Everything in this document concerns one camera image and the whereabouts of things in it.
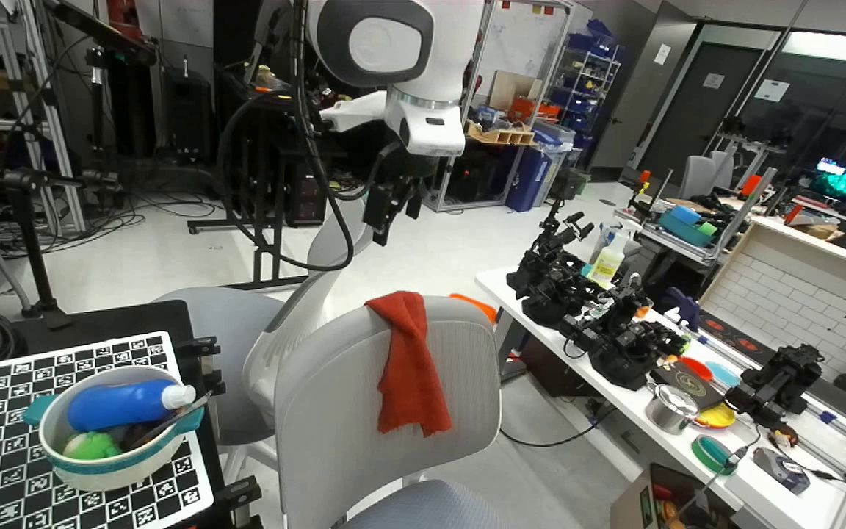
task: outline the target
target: ceiling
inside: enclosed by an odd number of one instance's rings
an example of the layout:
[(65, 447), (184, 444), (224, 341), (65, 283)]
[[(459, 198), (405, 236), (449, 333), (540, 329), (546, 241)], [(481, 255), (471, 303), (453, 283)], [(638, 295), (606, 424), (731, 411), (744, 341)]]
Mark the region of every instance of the ceiling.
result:
[[(670, 0), (701, 22), (788, 26), (801, 0)], [(846, 34), (846, 0), (807, 0), (795, 26)]]

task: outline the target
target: white bottle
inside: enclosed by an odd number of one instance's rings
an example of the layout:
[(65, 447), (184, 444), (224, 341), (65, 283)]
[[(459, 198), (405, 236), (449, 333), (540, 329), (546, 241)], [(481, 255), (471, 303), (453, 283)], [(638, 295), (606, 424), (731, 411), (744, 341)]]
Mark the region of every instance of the white bottle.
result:
[(625, 244), (628, 232), (616, 229), (609, 241), (609, 248), (600, 250), (593, 269), (590, 269), (590, 283), (600, 283), (603, 288), (612, 288), (612, 279), (616, 276), (622, 260), (625, 260)]

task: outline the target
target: red towel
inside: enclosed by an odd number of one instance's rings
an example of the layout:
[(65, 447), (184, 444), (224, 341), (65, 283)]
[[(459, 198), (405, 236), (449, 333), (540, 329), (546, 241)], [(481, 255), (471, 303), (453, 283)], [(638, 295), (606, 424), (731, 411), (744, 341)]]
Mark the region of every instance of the red towel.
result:
[(419, 295), (394, 291), (388, 297), (366, 301), (380, 317), (391, 326), (391, 352), (380, 379), (383, 411), (380, 433), (391, 433), (416, 424), (424, 436), (453, 429), (440, 373), (427, 345), (427, 307)]

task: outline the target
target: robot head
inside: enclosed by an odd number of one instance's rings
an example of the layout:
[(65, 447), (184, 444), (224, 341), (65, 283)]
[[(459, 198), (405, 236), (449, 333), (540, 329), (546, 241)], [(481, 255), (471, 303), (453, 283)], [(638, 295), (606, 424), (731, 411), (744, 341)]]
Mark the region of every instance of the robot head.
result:
[(341, 82), (383, 89), (427, 70), (435, 22), (416, 0), (311, 0), (308, 34)]
[(413, 156), (459, 156), (462, 78), (481, 0), (308, 0), (321, 62), (346, 85), (388, 89), (384, 120)]

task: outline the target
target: checkerboard pattern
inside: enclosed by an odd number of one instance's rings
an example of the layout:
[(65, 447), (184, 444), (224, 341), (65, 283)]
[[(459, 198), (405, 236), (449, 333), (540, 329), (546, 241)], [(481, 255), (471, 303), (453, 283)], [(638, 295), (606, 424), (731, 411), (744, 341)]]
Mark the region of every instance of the checkerboard pattern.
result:
[(40, 395), (126, 364), (178, 377), (165, 333), (0, 361), (0, 529), (174, 526), (214, 504), (195, 436), (167, 469), (120, 491), (74, 491), (49, 470), (37, 433), (23, 424), (23, 410)]

